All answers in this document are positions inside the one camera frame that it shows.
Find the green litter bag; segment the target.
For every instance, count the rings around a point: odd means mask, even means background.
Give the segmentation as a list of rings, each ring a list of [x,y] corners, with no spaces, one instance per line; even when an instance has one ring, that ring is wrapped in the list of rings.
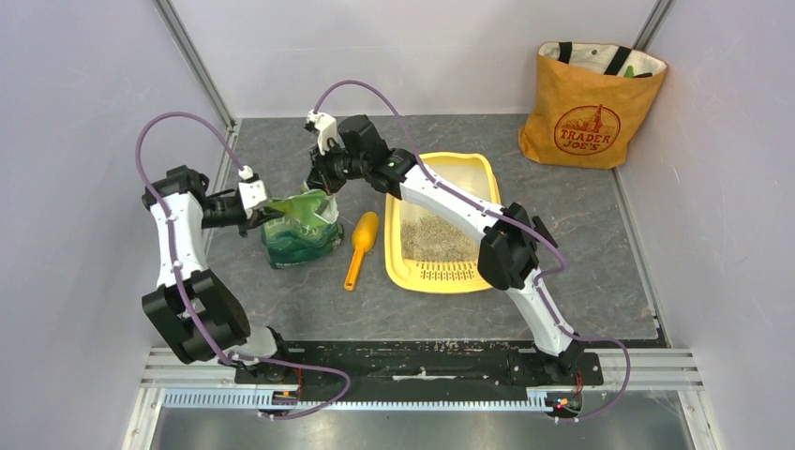
[[[283,214],[261,227],[261,240],[272,268],[318,260],[342,243],[344,228],[338,221],[334,195],[304,184],[298,194],[274,199],[272,208]]]

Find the orange litter scoop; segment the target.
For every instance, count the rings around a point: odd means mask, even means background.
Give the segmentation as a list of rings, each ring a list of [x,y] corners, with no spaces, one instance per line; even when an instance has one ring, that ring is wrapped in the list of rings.
[[[354,227],[351,238],[352,259],[343,284],[346,291],[353,291],[356,286],[364,257],[373,248],[377,239],[379,224],[378,215],[368,211],[359,218]]]

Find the yellow litter box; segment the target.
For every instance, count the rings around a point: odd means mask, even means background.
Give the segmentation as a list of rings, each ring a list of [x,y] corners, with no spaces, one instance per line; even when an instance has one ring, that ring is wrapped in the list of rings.
[[[493,203],[501,201],[496,177],[486,157],[453,152],[427,153],[424,162],[439,176],[474,196]],[[419,262],[401,254],[400,224],[423,215],[434,215],[412,203],[385,198],[384,263],[388,276],[400,288],[420,293],[459,294],[488,290],[471,262]]]

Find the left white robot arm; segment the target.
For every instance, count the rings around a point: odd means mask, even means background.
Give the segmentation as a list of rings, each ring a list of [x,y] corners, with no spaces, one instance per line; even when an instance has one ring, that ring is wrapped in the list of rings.
[[[241,367],[258,364],[272,383],[288,380],[293,356],[273,328],[254,328],[242,305],[210,268],[203,233],[235,227],[247,236],[282,218],[271,205],[263,180],[249,166],[237,187],[210,194],[208,177],[187,166],[167,171],[142,195],[157,225],[160,251],[156,288],[142,309],[174,355],[184,364],[217,360]]]

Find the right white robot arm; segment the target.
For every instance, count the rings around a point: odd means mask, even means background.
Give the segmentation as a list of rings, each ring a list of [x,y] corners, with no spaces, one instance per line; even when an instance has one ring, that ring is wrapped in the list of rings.
[[[578,373],[583,346],[552,301],[539,266],[539,245],[557,247],[539,217],[529,217],[515,202],[503,206],[450,183],[419,156],[389,147],[364,114],[339,122],[327,113],[309,112],[305,127],[317,138],[308,187],[335,194],[347,181],[362,179],[457,227],[479,244],[480,277],[507,293],[529,325],[543,375],[566,383]]]

